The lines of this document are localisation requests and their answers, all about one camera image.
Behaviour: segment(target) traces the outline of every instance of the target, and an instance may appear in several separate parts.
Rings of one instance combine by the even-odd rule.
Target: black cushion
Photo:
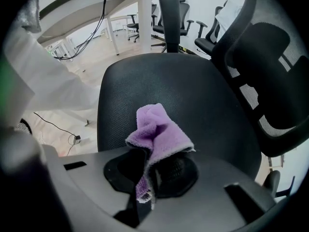
[[[153,26],[153,31],[157,32],[157,33],[164,33],[164,29],[163,26],[159,26],[159,25],[154,25]],[[185,36],[188,34],[187,30],[184,29],[180,29],[180,35],[181,36]]]
[[[139,29],[139,24],[138,23],[130,23],[130,24],[127,24],[127,27],[131,28],[131,29]]]
[[[195,43],[195,45],[197,45],[199,48],[201,48],[208,55],[211,55],[212,50],[215,46],[214,43],[206,40],[205,38],[197,38],[197,39],[195,39],[194,43]]]
[[[136,111],[161,103],[196,150],[222,158],[255,178],[261,153],[228,84],[208,60],[151,53],[126,58],[105,72],[98,104],[98,150],[125,146]]]

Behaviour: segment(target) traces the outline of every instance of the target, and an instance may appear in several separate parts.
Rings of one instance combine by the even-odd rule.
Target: purple towel
[[[147,148],[150,157],[146,162],[144,174],[136,185],[136,199],[140,203],[152,200],[155,194],[149,178],[152,165],[180,151],[195,151],[187,135],[173,122],[162,104],[147,105],[136,112],[137,130],[126,139],[130,147]]]

